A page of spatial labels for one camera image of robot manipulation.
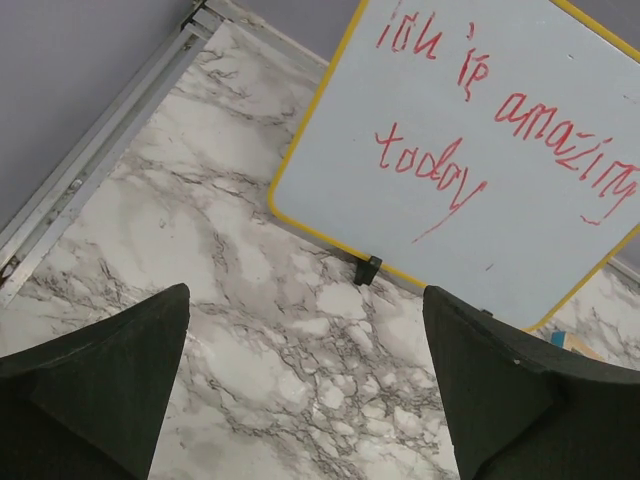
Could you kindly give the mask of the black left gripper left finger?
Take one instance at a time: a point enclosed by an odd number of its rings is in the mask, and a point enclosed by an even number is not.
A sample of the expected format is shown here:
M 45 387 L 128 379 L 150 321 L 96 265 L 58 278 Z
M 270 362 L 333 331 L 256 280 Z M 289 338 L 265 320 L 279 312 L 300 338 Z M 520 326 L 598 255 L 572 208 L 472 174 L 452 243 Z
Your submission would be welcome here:
M 1 359 L 4 479 L 148 477 L 190 321 L 171 286 Z

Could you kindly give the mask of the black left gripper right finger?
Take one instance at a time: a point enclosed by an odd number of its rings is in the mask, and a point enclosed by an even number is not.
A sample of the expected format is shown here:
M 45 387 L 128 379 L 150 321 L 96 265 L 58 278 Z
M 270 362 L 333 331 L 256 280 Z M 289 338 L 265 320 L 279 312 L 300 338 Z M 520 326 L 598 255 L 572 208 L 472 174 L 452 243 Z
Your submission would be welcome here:
M 436 286 L 423 318 L 460 478 L 638 478 L 638 371 L 561 349 Z

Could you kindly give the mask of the colourful balloon photo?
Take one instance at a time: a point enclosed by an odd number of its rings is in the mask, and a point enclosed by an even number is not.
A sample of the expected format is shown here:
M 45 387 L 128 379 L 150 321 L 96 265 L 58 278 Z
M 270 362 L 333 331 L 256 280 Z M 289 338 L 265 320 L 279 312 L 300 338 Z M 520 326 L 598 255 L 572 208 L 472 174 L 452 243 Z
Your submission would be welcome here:
M 554 331 L 550 336 L 550 342 L 559 347 L 565 348 L 567 333 L 565 331 Z

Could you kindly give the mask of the yellow framed whiteboard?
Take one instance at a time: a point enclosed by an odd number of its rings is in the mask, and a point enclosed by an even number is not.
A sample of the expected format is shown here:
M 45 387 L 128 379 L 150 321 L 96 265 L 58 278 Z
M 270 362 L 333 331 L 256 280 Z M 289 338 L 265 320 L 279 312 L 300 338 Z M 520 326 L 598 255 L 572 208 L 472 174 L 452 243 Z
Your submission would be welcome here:
M 567 1 L 363 1 L 273 214 L 512 326 L 639 229 L 639 52 Z

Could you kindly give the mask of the brown frame backing board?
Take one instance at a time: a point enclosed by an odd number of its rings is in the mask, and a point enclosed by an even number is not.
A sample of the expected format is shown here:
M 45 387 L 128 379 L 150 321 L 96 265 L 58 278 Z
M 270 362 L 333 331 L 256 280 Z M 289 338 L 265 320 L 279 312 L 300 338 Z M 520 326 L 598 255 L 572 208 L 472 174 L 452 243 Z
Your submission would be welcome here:
M 598 354 L 591 347 L 586 345 L 580 338 L 573 334 L 567 333 L 565 335 L 563 348 L 594 360 L 598 360 L 601 362 L 605 361 L 605 359 L 600 354 Z

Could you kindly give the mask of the aluminium table edge rail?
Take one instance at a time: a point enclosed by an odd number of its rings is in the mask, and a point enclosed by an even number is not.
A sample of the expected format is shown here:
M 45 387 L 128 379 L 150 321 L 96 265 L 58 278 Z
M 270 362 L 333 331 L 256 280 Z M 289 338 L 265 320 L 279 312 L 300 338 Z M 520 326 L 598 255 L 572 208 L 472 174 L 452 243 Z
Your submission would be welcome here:
M 225 21 L 209 1 L 186 19 L 1 231 L 1 306 L 7 307 Z

